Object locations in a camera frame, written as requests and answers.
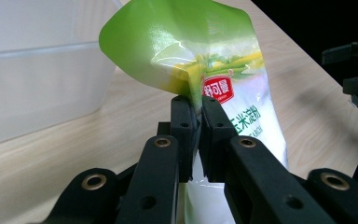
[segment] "wooden surface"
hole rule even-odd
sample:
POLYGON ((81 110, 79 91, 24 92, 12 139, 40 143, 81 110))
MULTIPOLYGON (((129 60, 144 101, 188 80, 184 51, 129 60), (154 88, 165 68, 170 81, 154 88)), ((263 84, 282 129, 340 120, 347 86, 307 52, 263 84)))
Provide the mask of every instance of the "wooden surface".
MULTIPOLYGON (((290 172, 329 167, 352 175, 358 163, 358 108, 342 88, 249 0, 221 1, 251 16, 272 101, 288 146, 290 172)), ((96 112, 0 144, 0 223, 44 220, 79 173, 121 172, 139 160, 173 94, 115 72, 96 112)))

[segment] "clear plastic box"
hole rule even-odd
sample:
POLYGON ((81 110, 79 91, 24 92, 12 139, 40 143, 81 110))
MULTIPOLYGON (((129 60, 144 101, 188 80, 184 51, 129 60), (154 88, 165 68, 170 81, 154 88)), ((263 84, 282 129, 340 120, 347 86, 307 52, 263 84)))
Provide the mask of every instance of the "clear plastic box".
POLYGON ((0 142, 100 107, 115 65, 98 36, 118 0, 0 0, 0 142))

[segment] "mounting hole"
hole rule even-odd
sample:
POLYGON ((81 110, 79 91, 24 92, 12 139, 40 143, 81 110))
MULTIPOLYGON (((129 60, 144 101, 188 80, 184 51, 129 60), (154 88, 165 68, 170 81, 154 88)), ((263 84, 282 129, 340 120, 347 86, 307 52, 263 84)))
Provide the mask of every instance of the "mounting hole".
POLYGON ((330 188, 338 190, 347 190, 350 184, 338 175, 331 173, 321 173, 321 179, 330 188))
POLYGON ((304 204, 298 198, 294 197, 293 195, 288 195, 284 198, 284 202, 291 208, 294 209, 301 209, 304 207, 304 204))
POLYGON ((88 175, 83 179, 81 187, 86 190, 96 190, 106 184, 106 176, 100 174, 88 175))
POLYGON ((154 141, 156 147, 167 147, 171 144, 170 139, 168 138, 158 138, 154 141))
POLYGON ((141 208, 144 210, 154 207, 156 203, 156 198, 152 196, 145 196, 139 201, 141 208))
POLYGON ((255 141, 249 138, 241 138, 239 143, 243 147, 255 147, 255 141))

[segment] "red logo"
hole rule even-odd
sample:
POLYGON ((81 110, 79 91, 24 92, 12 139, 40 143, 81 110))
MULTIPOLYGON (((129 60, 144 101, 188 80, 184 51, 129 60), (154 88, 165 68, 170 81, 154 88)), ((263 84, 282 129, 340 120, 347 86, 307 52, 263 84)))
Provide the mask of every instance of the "red logo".
POLYGON ((231 77, 229 76, 215 76, 205 79, 203 95, 211 96, 220 104, 228 101, 234 97, 234 90, 232 89, 231 77))

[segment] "green plastic bag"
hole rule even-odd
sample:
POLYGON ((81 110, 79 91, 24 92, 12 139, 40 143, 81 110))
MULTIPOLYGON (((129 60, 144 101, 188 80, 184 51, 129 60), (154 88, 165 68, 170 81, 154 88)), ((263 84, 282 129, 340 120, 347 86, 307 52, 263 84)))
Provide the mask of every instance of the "green plastic bag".
MULTIPOLYGON (((100 47, 129 76, 220 102, 240 135, 262 141, 287 166, 286 143, 269 93, 264 59, 248 14, 211 0, 131 0, 104 26, 100 47)), ((186 223, 235 223, 224 184, 208 183, 200 157, 186 184, 186 223)))
POLYGON ((243 44, 254 39, 248 15, 236 8, 210 0, 132 0, 104 26, 100 46, 128 75, 185 95, 200 111, 204 75, 236 59, 227 57, 224 48, 243 47, 246 55, 230 56, 248 56, 258 49, 243 44))

